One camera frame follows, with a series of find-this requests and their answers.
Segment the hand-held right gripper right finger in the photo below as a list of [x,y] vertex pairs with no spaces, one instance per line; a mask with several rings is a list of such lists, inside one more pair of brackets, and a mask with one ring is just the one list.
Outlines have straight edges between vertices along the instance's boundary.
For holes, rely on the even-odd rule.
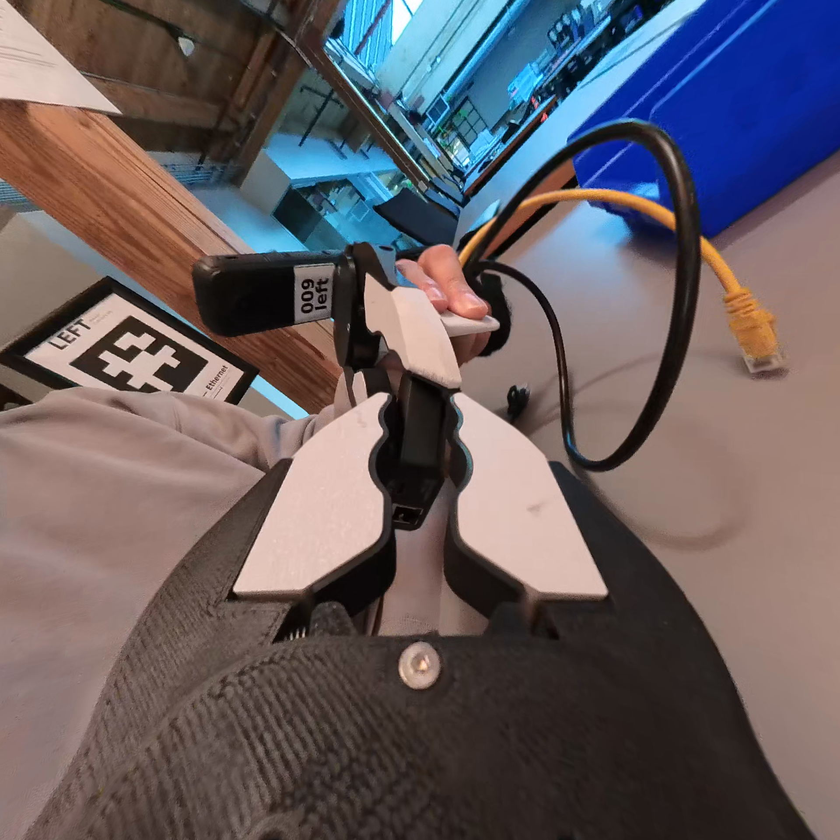
[[603,602],[606,583],[542,451],[464,393],[448,417],[452,592],[485,618],[505,604],[532,618],[556,602]]

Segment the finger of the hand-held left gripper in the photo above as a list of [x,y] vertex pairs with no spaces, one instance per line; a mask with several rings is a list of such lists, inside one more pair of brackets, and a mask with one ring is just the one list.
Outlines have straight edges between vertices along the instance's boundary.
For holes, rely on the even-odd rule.
[[334,394],[334,419],[338,420],[368,398],[364,373],[344,366]]
[[459,389],[455,351],[432,302],[423,290],[390,285],[364,275],[364,321],[394,352],[406,373],[444,389]]

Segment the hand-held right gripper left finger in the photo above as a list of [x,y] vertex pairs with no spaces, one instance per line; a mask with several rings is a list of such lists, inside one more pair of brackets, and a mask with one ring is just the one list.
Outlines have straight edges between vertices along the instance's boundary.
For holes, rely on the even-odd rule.
[[392,396],[375,393],[316,433],[287,473],[249,547],[233,594],[357,616],[396,573],[392,503],[375,476]]

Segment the black network splitter box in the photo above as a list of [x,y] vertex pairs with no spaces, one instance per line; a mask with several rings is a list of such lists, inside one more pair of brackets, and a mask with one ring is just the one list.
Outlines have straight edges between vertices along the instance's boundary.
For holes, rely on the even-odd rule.
[[406,373],[385,409],[388,437],[377,468],[396,529],[419,529],[444,484],[449,397],[442,386]]

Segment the person's left hand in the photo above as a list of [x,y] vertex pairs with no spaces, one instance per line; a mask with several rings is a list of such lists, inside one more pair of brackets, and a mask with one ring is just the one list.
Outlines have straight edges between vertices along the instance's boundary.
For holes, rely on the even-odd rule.
[[[469,287],[458,255],[450,246],[433,246],[426,249],[417,260],[397,260],[395,267],[406,280],[424,292],[437,312],[450,311],[476,321],[490,315],[489,305]],[[458,366],[463,366],[484,351],[489,333],[460,336],[451,341]],[[380,364],[389,372],[403,371],[393,353],[383,357]]]

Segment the black framed marker sign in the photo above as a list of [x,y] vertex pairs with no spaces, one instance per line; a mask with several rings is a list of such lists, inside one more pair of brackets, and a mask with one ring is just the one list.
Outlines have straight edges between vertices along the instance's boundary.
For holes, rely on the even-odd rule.
[[259,372],[109,276],[6,342],[1,359],[55,390],[171,393],[231,404]]

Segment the white paper sheet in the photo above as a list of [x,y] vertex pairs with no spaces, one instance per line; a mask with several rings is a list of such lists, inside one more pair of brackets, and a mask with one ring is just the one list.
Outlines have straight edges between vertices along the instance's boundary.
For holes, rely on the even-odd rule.
[[121,114],[7,1],[1,2],[1,100]]

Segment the blue plastic bin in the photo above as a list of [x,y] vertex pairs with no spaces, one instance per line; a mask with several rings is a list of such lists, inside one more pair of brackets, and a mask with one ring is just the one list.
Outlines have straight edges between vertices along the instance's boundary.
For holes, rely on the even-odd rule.
[[569,138],[618,119],[681,149],[713,238],[839,145],[839,2],[705,2]]

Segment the wooden post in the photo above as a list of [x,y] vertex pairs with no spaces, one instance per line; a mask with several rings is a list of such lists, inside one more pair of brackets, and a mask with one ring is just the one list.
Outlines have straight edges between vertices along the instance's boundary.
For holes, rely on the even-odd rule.
[[333,402],[340,368],[328,328],[310,324],[230,339],[202,321],[194,263],[252,248],[108,117],[2,101],[1,175],[176,314],[252,363],[301,409],[316,413]]

